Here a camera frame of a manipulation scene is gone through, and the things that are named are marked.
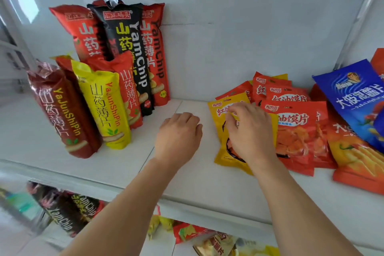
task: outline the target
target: black snack bag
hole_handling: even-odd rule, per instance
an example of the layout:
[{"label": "black snack bag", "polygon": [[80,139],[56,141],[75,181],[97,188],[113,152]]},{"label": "black snack bag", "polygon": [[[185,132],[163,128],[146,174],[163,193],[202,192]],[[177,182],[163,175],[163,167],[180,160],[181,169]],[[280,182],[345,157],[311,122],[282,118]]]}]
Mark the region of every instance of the black snack bag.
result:
[{"label": "black snack bag", "polygon": [[104,201],[95,198],[65,191],[83,217],[90,222],[106,205]]},{"label": "black snack bag", "polygon": [[71,199],[60,190],[29,181],[28,192],[52,220],[74,238],[87,224]]},{"label": "black snack bag", "polygon": [[152,114],[154,109],[151,81],[148,74],[147,56],[141,37],[140,25],[142,8],[119,3],[115,7],[87,6],[103,22],[114,57],[127,50],[132,52],[133,78],[139,93],[143,116]]}]

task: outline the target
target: right arm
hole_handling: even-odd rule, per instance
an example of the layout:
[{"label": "right arm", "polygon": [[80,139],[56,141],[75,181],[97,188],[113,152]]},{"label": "right arm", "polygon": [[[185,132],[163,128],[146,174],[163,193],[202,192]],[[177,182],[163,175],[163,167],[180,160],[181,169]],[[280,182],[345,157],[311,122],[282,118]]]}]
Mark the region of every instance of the right arm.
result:
[{"label": "right arm", "polygon": [[[239,127],[230,112],[237,113]],[[270,116],[241,102],[229,108],[226,119],[233,148],[266,197],[281,255],[360,256],[277,158]]]}]

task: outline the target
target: hand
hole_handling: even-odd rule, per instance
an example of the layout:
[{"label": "hand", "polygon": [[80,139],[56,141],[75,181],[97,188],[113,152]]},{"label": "hand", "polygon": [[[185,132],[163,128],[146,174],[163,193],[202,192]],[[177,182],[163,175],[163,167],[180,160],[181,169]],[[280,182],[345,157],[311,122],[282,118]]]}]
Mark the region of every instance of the hand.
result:
[{"label": "hand", "polygon": [[156,137],[155,158],[179,170],[199,148],[203,136],[199,121],[199,117],[189,112],[167,118]]},{"label": "hand", "polygon": [[[238,127],[232,112],[237,113],[240,121]],[[225,119],[233,149],[252,171],[264,167],[268,162],[278,161],[273,145],[271,117],[261,108],[238,102],[228,108]]]}]

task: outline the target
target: blue snack bag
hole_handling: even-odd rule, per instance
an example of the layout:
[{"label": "blue snack bag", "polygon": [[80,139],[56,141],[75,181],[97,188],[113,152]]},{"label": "blue snack bag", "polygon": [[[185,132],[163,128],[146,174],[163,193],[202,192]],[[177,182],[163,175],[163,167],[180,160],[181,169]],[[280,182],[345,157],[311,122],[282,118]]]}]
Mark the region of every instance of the blue snack bag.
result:
[{"label": "blue snack bag", "polygon": [[365,59],[312,77],[354,132],[384,152],[384,82],[371,63]]}]

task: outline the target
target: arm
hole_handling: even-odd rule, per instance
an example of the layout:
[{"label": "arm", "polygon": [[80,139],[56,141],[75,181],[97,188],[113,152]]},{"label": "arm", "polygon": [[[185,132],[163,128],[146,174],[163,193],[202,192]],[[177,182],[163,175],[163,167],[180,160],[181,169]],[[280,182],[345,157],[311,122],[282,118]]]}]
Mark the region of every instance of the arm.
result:
[{"label": "arm", "polygon": [[277,158],[270,116],[246,103],[234,104],[229,111],[240,119],[236,127],[235,119],[227,113],[229,137],[259,181],[281,255],[361,255]]},{"label": "arm", "polygon": [[155,157],[61,255],[139,255],[157,201],[199,147],[199,121],[186,112],[167,118],[157,134]]}]

